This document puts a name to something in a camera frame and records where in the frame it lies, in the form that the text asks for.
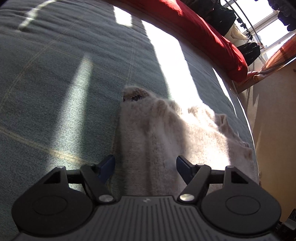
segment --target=red blanket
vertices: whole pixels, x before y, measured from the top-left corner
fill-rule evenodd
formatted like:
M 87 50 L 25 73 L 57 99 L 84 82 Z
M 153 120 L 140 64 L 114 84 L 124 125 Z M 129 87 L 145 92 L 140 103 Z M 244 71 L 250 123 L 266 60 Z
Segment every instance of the red blanket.
M 159 20 L 224 68 L 235 82 L 247 77 L 247 64 L 241 52 L 195 12 L 179 0 L 119 0 Z

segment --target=beige wall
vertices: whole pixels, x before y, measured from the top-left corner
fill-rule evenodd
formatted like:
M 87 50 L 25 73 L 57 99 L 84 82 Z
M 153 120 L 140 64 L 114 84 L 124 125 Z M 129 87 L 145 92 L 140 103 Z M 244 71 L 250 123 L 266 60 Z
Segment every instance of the beige wall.
M 296 208 L 296 61 L 240 94 L 253 132 L 262 187 Z

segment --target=orange curtain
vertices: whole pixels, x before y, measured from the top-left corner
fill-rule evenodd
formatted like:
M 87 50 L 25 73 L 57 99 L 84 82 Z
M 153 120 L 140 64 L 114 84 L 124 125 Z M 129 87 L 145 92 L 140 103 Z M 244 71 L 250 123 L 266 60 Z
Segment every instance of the orange curtain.
M 241 93 L 267 76 L 278 71 L 296 57 L 296 34 L 276 51 L 262 67 L 261 71 L 249 72 L 246 80 L 234 83 L 237 92 Z

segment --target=bed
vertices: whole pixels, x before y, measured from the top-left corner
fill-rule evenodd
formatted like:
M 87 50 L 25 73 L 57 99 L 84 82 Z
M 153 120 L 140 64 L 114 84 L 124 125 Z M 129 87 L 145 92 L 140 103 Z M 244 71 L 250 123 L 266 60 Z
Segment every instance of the bed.
M 258 171 L 232 84 L 246 75 L 241 56 L 221 42 L 227 61 L 217 60 L 194 37 L 143 12 L 127 1 L 9 0 L 1 6 L 0 240 L 17 234 L 13 202 L 52 168 L 76 169 L 109 154 L 120 160 L 126 85 L 177 103 L 203 101 L 227 114 L 253 149 Z M 108 185 L 119 197 L 123 174 L 120 161 L 116 165 Z

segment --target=furry garment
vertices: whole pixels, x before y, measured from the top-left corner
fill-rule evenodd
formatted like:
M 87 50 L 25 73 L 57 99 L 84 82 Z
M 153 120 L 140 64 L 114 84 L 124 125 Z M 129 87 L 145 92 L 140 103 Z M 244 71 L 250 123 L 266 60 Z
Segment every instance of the furry garment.
M 256 180 L 252 150 L 207 105 L 182 110 L 175 102 L 138 87 L 126 87 L 120 111 L 126 194 L 178 196 L 186 187 L 176 169 L 183 155 L 215 170 L 233 165 Z M 209 192 L 221 188 L 210 185 Z

